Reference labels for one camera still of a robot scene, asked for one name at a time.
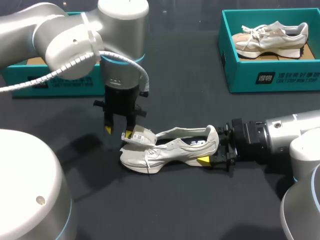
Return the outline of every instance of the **shoe box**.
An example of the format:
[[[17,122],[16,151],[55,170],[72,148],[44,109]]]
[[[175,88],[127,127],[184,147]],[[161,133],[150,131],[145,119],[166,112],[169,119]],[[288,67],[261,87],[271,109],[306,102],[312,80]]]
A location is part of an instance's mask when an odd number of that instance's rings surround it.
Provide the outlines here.
[[[32,58],[1,70],[7,86],[24,83],[49,74],[51,71],[42,58]],[[14,98],[30,97],[71,97],[103,96],[104,81],[101,79],[100,65],[96,63],[90,74],[77,80],[65,80],[55,77],[42,84],[13,91]]]
[[[309,37],[299,59],[261,55],[256,59],[238,56],[232,35],[242,25],[255,28],[279,21],[285,26],[303,22]],[[318,8],[223,10],[218,48],[231,93],[320,90],[320,11]]]

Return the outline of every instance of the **shoe insole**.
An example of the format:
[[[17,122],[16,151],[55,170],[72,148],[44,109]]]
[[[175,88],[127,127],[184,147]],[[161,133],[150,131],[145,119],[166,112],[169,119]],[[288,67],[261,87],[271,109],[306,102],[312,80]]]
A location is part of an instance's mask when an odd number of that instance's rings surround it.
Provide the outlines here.
[[[160,139],[160,140],[156,141],[156,145],[164,145],[164,144],[167,144],[173,140],[175,140],[175,138]],[[193,137],[181,138],[181,140],[188,145],[194,146],[194,145],[205,144],[207,141],[207,137],[206,136],[193,136]]]

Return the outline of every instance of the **dark gray surface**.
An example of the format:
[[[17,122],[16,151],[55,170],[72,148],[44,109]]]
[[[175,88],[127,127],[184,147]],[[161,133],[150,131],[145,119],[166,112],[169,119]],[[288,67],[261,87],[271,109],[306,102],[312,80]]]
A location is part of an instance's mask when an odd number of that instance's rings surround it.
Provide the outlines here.
[[[11,1],[8,10],[29,5],[25,2]],[[81,4],[73,10],[89,6]],[[192,22],[188,16],[178,18]],[[217,35],[157,30],[149,35],[144,66],[151,92],[148,99],[138,100],[148,111],[146,119],[138,119],[140,125],[157,133],[317,109],[317,92],[230,94]],[[285,159],[270,159],[269,166],[239,162],[231,174],[183,164],[166,166],[156,175],[137,174],[119,164],[125,120],[118,117],[114,135],[104,135],[95,99],[0,95],[0,127],[35,135],[58,156],[78,210],[78,240],[285,240],[280,198],[292,183]]]

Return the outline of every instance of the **shoe tongue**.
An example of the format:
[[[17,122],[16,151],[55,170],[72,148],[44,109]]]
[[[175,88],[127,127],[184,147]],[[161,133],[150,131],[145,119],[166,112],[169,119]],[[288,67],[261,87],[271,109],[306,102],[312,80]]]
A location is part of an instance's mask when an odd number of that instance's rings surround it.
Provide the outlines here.
[[[149,129],[136,125],[132,131],[131,137],[122,138],[122,140],[130,144],[148,146],[156,144],[157,136]]]

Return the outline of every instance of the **white cable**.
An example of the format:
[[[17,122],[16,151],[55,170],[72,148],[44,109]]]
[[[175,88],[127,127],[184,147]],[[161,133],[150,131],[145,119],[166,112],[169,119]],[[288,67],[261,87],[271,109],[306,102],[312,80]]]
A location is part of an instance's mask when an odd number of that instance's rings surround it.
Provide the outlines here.
[[[136,69],[138,69],[141,74],[142,74],[142,78],[145,80],[144,82],[144,86],[142,88],[142,91],[143,92],[149,92],[149,76],[146,72],[146,70],[144,70],[143,67],[141,67],[139,64],[137,64],[135,61],[132,61],[131,59],[125,57],[125,56],[122,56],[122,55],[119,55],[117,53],[114,53],[114,52],[110,52],[110,51],[99,51],[99,54],[101,56],[105,56],[105,57],[109,57],[109,58],[113,58],[113,59],[117,59],[119,61],[122,61],[122,62],[126,62],[130,65],[132,65],[133,67],[135,67]],[[81,57],[78,57],[77,59],[73,60],[72,62],[69,62],[67,63],[66,65],[63,65],[62,67],[60,67],[59,69],[45,75],[45,76],[42,76],[42,77],[39,77],[35,80],[31,80],[31,81],[26,81],[26,82],[23,82],[23,83],[19,83],[19,84],[16,84],[16,85],[11,85],[11,86],[5,86],[5,87],[0,87],[0,93],[4,93],[4,92],[12,92],[12,91],[15,91],[15,90],[19,90],[19,89],[25,89],[25,88],[28,88],[30,86],[34,86],[34,85],[38,85],[38,84],[41,84],[41,83],[44,83],[46,81],[49,81],[59,75],[61,75],[63,72],[65,72],[67,69],[70,69],[72,68],[73,66],[87,60],[87,59],[90,59],[90,58],[93,58],[95,56],[95,54],[93,52],[89,52]]]

